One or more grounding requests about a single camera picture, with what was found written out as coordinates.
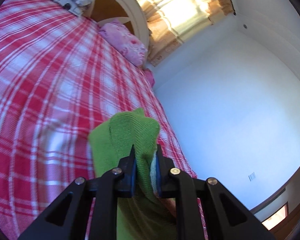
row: bedroom wall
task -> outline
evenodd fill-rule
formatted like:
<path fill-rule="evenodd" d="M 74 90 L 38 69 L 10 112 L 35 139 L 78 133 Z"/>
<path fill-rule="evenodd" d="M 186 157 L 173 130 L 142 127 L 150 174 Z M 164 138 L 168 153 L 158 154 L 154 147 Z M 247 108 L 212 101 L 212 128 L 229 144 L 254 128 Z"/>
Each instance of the bedroom wall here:
<path fill-rule="evenodd" d="M 235 1 L 239 31 L 269 49 L 300 80 L 300 16 L 289 0 Z"/>
<path fill-rule="evenodd" d="M 154 90 L 188 67 L 202 55 L 203 51 L 213 47 L 225 37 L 231 35 L 237 28 L 236 16 L 228 15 L 222 21 L 200 31 L 164 59 L 157 67 L 153 67 L 150 63 L 147 63 L 146 67 L 154 73 Z"/>
<path fill-rule="evenodd" d="M 255 216 L 262 222 L 277 212 L 286 203 L 288 203 L 289 213 L 300 204 L 300 168 L 292 176 L 291 181 L 286 186 L 285 192 L 264 209 L 257 212 Z"/>
<path fill-rule="evenodd" d="M 199 178 L 215 176 L 248 209 L 300 166 L 300 82 L 243 33 L 203 52 L 155 93 Z"/>

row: window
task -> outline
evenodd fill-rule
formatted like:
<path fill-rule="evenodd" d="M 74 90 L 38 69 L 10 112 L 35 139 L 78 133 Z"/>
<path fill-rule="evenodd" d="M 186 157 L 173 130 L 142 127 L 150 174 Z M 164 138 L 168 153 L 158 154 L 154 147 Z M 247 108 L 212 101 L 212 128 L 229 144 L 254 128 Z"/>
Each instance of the window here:
<path fill-rule="evenodd" d="M 274 228 L 282 220 L 288 216 L 288 203 L 286 203 L 282 208 L 280 208 L 271 217 L 262 222 L 262 224 L 268 229 Z"/>

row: pillow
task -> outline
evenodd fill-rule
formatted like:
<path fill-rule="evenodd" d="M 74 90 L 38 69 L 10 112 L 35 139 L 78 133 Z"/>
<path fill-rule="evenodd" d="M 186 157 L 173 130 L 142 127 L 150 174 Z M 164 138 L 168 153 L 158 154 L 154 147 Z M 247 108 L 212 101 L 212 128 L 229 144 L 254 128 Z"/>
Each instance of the pillow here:
<path fill-rule="evenodd" d="M 118 19 L 103 25 L 99 33 L 136 67 L 145 63 L 146 47 Z"/>
<path fill-rule="evenodd" d="M 147 68 L 147 69 L 145 69 L 145 70 L 143 71 L 143 73 L 145 74 L 145 76 L 146 76 L 146 78 L 147 78 L 147 80 L 148 80 L 150 86 L 153 87 L 154 84 L 155 84 L 155 81 L 154 81 L 154 77 L 153 77 L 152 71 L 151 71 L 150 69 Z"/>

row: green towel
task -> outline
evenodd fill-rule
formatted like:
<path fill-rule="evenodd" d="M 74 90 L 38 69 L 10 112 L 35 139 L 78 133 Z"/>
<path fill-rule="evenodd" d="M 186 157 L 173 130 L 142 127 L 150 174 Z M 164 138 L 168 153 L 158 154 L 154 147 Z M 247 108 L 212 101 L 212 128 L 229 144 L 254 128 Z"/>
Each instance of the green towel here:
<path fill-rule="evenodd" d="M 135 147 L 137 185 L 131 199 L 118 199 L 118 240 L 177 239 L 176 220 L 154 196 L 150 164 L 160 131 L 158 122 L 145 117 L 142 108 L 117 113 L 89 135 L 94 169 L 98 177 L 117 167 L 119 160 Z"/>

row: red plaid bedspread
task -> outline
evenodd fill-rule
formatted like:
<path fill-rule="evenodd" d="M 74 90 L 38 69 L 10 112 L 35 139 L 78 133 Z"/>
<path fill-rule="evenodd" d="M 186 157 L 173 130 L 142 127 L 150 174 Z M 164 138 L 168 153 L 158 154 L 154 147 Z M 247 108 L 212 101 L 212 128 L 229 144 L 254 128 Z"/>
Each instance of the red plaid bedspread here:
<path fill-rule="evenodd" d="M 196 176 L 143 72 L 97 32 L 50 0 L 0 7 L 0 228 L 11 240 L 75 178 L 95 177 L 88 134 L 117 112 L 144 108 L 164 155 Z"/>

